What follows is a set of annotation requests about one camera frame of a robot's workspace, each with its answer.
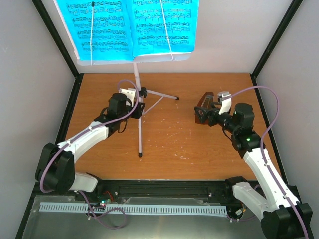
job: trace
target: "scratch on table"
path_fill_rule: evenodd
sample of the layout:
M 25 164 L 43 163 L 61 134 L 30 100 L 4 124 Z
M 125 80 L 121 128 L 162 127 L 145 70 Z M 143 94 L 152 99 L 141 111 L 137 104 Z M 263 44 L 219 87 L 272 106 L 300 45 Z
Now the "scratch on table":
M 168 137 L 168 138 L 171 138 L 171 137 L 173 137 L 173 136 L 175 136 L 175 135 L 177 135 L 177 134 L 180 134 L 181 132 L 179 132 L 179 133 L 175 133 L 175 134 L 172 134 L 170 137 Z

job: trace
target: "musical notes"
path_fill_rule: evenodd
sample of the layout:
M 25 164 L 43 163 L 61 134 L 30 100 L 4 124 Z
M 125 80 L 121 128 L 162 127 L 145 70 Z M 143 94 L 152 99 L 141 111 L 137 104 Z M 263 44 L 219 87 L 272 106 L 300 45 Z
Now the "musical notes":
M 159 4 L 160 0 L 135 0 L 133 4 L 137 6 L 148 5 L 148 4 Z M 172 3 L 174 5 L 178 4 L 191 4 L 192 0 L 162 0 L 163 4 Z
M 91 0 L 56 1 L 81 60 L 90 60 L 91 50 L 93 60 L 133 59 L 125 0 L 95 1 L 94 8 Z
M 194 50 L 199 0 L 102 0 L 94 7 L 91 0 L 54 1 L 80 60 L 91 55 L 93 60 L 133 60 L 167 53 L 169 44 L 175 52 Z
M 172 51 L 193 51 L 199 0 L 133 0 L 133 56 Z

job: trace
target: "wire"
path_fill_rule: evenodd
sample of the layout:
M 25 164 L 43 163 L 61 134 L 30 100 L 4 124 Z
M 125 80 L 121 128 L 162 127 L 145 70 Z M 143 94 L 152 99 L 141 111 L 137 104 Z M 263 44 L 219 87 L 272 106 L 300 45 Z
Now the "wire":
M 251 221 L 253 219 L 256 219 L 257 217 L 256 217 L 256 215 L 253 215 L 253 216 L 246 218 L 246 219 L 233 219 L 227 215 L 226 218 L 228 218 L 230 220 L 230 222 L 232 222 L 234 220 L 234 221 L 237 221 L 239 223 L 244 223 L 244 222 L 248 222 L 248 221 Z
M 231 138 L 226 134 L 225 130 L 222 128 L 223 134 L 231 141 Z
M 280 108 L 280 104 L 279 104 L 279 98 L 276 94 L 276 92 L 274 92 L 271 88 L 267 87 L 267 86 L 251 86 L 251 87 L 248 87 L 248 88 L 245 88 L 243 90 L 240 90 L 230 96 L 226 96 L 224 99 L 229 99 L 229 98 L 233 98 L 234 96 L 244 92 L 244 91 L 247 91 L 247 90 L 251 90 L 251 89 L 256 89 L 256 88 L 264 88 L 264 89 L 267 89 L 269 91 L 271 91 L 275 98 L 276 98 L 276 101 L 277 101 L 277 110 L 276 110 L 276 114 L 275 114 L 275 117 L 273 119 L 273 121 L 271 122 L 271 124 L 268 126 L 268 128 L 266 129 L 266 131 L 264 132 L 264 134 L 262 135 L 261 137 L 261 140 L 260 140 L 260 151 L 261 151 L 261 154 L 262 154 L 262 157 L 265 161 L 265 163 L 267 164 L 267 158 L 265 156 L 265 153 L 264 153 L 264 139 L 265 139 L 265 136 L 267 135 L 267 133 L 269 132 L 269 130 L 272 128 L 272 126 L 275 124 L 277 118 L 278 118 L 278 112 L 279 112 L 279 108 Z M 273 170 L 271 169 L 271 167 L 269 165 L 267 165 L 267 168 L 269 170 L 269 173 L 271 174 L 271 176 L 273 177 L 273 179 L 275 180 L 276 184 L 278 185 L 280 191 L 282 192 L 282 194 L 284 195 L 284 197 L 286 197 L 288 203 L 290 204 L 290 206 L 292 207 L 292 209 L 294 210 L 298 220 L 299 220 L 299 223 L 303 229 L 303 232 L 304 232 L 304 235 L 305 235 L 305 239 L 309 239 L 309 236 L 308 236 L 308 233 L 307 233 L 307 228 L 305 226 L 305 223 L 302 219 L 302 217 L 300 216 L 296 206 L 293 204 L 293 202 L 291 201 L 291 199 L 286 195 L 286 191 L 285 189 L 281 186 L 281 184 L 279 183 L 278 179 L 276 178 Z
M 91 35 L 90 35 L 90 56 L 91 56 L 91 65 L 92 65 L 92 63 L 93 63 L 93 53 L 92 53 L 93 20 L 94 20 L 94 2 L 92 2 L 92 20 L 91 20 Z
M 255 187 L 254 187 L 254 190 L 256 190 L 257 188 L 260 188 L 260 185 L 257 184 Z
M 110 210 L 108 210 L 107 212 L 97 216 L 95 213 L 94 213 L 94 209 L 91 207 L 91 204 L 88 200 L 88 198 L 86 197 L 86 195 L 82 192 L 82 191 L 78 191 L 84 198 L 85 202 L 87 203 L 88 207 L 89 207 L 89 210 L 88 210 L 88 214 L 89 213 L 92 213 L 93 215 L 93 218 L 98 221 L 99 224 L 101 224 L 102 226 L 104 226 L 105 228 L 107 229 L 111 229 L 111 230 L 116 230 L 116 229 L 120 229 L 122 227 L 124 227 L 126 225 L 126 222 L 127 222 L 127 215 L 125 214 L 125 212 L 121 209 L 121 208 L 112 208 Z M 113 211 L 120 211 L 121 213 L 123 213 L 123 216 L 124 216 L 124 221 L 121 225 L 119 225 L 118 227 L 110 227 L 108 225 L 105 225 L 103 224 L 103 222 L 100 221 L 100 218 L 106 216 L 107 214 L 109 214 L 110 212 L 113 212 Z
M 171 59 L 172 59 L 172 61 L 174 61 L 173 52 L 172 52 L 172 50 L 171 50 L 170 39 L 169 39 L 168 30 L 167 30 L 167 25 L 166 25 L 166 19 L 165 19 L 165 13 L 164 13 L 164 6 L 163 6 L 162 0 L 159 0 L 159 1 L 160 1 L 161 12 L 162 12 L 162 15 L 163 15 L 163 20 L 164 20 L 164 26 L 165 26 L 166 38 L 167 38 L 168 46 L 169 46 L 169 52 L 170 52 L 170 54 L 171 54 Z
M 125 130 L 126 130 L 126 126 L 128 125 L 128 121 L 126 120 L 125 121 L 125 126 L 124 126 L 124 129 L 120 132 L 120 128 L 118 130 L 118 133 L 123 133 Z
M 130 80 L 120 80 L 119 83 L 124 82 L 124 81 L 130 82 L 130 83 L 134 86 L 134 88 L 135 88 L 135 90 L 136 90 L 136 95 L 137 95 L 137 98 L 138 98 L 138 97 L 139 97 L 139 91 L 138 91 L 138 89 L 137 89 L 137 86 L 136 86 L 132 81 L 130 81 Z M 42 193 L 50 193 L 50 192 L 53 191 L 53 190 L 45 190 L 44 187 L 43 187 L 43 182 L 44 182 L 44 178 L 45 178 L 45 176 L 46 176 L 46 174 L 47 174 L 49 168 L 51 167 L 51 165 L 53 164 L 53 162 L 56 160 L 56 158 L 59 156 L 59 154 L 61 154 L 61 153 L 63 152 L 63 150 L 65 150 L 68 146 L 70 146 L 71 144 L 73 144 L 76 140 L 78 140 L 80 137 L 82 137 L 83 135 L 87 134 L 87 133 L 90 132 L 91 130 L 94 130 L 94 129 L 99 128 L 99 127 L 106 126 L 106 125 L 111 124 L 111 123 L 115 123 L 115 122 L 117 122 L 117 121 L 120 121 L 120 120 L 125 119 L 126 117 L 129 117 L 129 116 L 134 112 L 134 110 L 136 109 L 136 107 L 138 106 L 138 103 L 139 103 L 139 102 L 136 101 L 136 103 L 134 104 L 134 106 L 133 106 L 133 108 L 131 109 L 131 111 L 128 112 L 126 115 L 124 115 L 124 116 L 122 116 L 122 117 L 120 117 L 120 118 L 118 118 L 118 119 L 114 119 L 114 120 L 108 121 L 108 122 L 106 122 L 106 123 L 98 124 L 98 125 L 92 127 L 91 129 L 88 128 L 87 130 L 84 130 L 83 132 L 81 132 L 81 133 L 79 133 L 78 135 L 76 135 L 76 136 L 75 136 L 74 138 L 72 138 L 71 140 L 68 140 L 68 141 L 67 141 L 67 144 L 65 144 L 62 148 L 60 148 L 60 149 L 58 150 L 58 152 L 51 158 L 51 160 L 49 161 L 48 165 L 47 165 L 46 168 L 44 169 L 43 174 L 42 174 L 41 179 L 40 179 L 40 190 L 41 190 L 41 192 L 42 192 Z
M 113 196 L 109 191 L 103 193 L 103 195 L 109 194 L 111 202 L 113 201 Z

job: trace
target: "black bracket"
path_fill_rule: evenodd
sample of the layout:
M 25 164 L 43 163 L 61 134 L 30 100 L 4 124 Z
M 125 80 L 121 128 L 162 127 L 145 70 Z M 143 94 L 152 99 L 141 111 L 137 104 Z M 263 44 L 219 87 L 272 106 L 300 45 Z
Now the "black bracket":
M 147 89 L 145 87 L 141 87 L 141 90 L 139 91 L 139 95 L 146 98 L 146 96 L 148 95 Z

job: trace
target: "black frame edge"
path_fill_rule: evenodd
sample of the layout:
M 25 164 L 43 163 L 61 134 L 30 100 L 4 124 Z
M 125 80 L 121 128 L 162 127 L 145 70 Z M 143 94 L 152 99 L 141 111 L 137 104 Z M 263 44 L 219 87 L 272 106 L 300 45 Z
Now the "black frame edge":
M 40 14 L 46 28 L 49 30 L 53 40 L 55 41 L 55 44 L 59 48 L 64 60 L 66 61 L 66 64 L 69 66 L 72 74 L 74 77 L 79 76 L 79 72 L 76 69 L 76 66 L 74 62 L 72 61 L 72 58 L 66 49 L 58 31 L 56 30 L 54 23 L 52 22 L 47 10 L 45 9 L 45 6 L 43 5 L 43 2 L 41 0 L 32 0 L 35 8 L 37 9 L 38 13 Z
M 297 12 L 299 6 L 303 0 L 293 0 L 290 4 L 289 8 L 287 9 L 283 19 L 279 23 L 273 37 L 271 38 L 270 42 L 268 43 L 263 55 L 261 56 L 260 60 L 258 61 L 253 73 L 251 74 L 253 79 L 257 79 L 259 73 L 263 69 L 264 65 L 266 64 L 270 54 L 276 47 L 278 41 L 280 40 L 281 36 L 285 32 L 287 26 L 289 25 L 291 19 L 293 19 L 295 13 Z
M 81 73 L 81 74 L 79 74 L 78 77 L 75 78 L 75 82 L 73 84 L 71 95 L 70 95 L 68 104 L 66 106 L 65 112 L 64 112 L 64 116 L 63 116 L 63 119 L 62 119 L 62 122 L 61 122 L 61 126 L 59 128 L 58 135 L 56 137 L 55 144 L 58 144 L 58 143 L 64 141 L 65 138 L 66 138 L 66 134 L 68 132 L 68 128 L 69 128 L 70 121 L 71 121 L 71 118 L 72 118 L 73 110 L 74 110 L 74 107 L 75 107 L 75 103 L 76 103 L 76 100 L 77 100 L 78 95 L 79 95 L 79 91 L 80 91 L 80 87 L 81 87 L 81 84 L 82 84 L 83 76 L 84 76 L 84 74 Z
M 254 79 L 252 74 L 250 74 L 250 77 L 251 77 L 253 85 L 256 86 L 257 85 L 256 79 Z M 260 95 L 260 92 L 259 92 L 258 88 L 255 88 L 255 93 L 256 93 L 256 96 L 257 96 L 257 100 L 258 100 L 258 103 L 259 103 L 259 106 L 260 106 L 260 109 L 261 109 L 261 113 L 263 115 L 266 127 L 268 128 L 269 127 L 269 120 L 268 120 L 267 113 L 266 113 L 266 110 L 265 110 L 265 107 L 264 107 L 264 103 L 263 103 L 263 100 L 261 98 L 261 95 Z M 278 148 L 277 148 L 277 145 L 276 145 L 276 142 L 275 142 L 275 138 L 274 138 L 274 135 L 273 135 L 273 132 L 272 132 L 271 129 L 269 130 L 268 135 L 269 135 L 269 138 L 270 138 L 271 145 L 272 145 L 272 147 L 274 149 L 274 152 L 275 152 L 275 157 L 276 157 L 276 160 L 277 160 L 277 163 L 278 163 L 278 166 L 279 166 L 281 177 L 282 177 L 284 183 L 288 184 L 286 173 L 285 173 L 283 164 L 281 162 L 280 155 L 279 155 L 279 152 L 278 152 Z

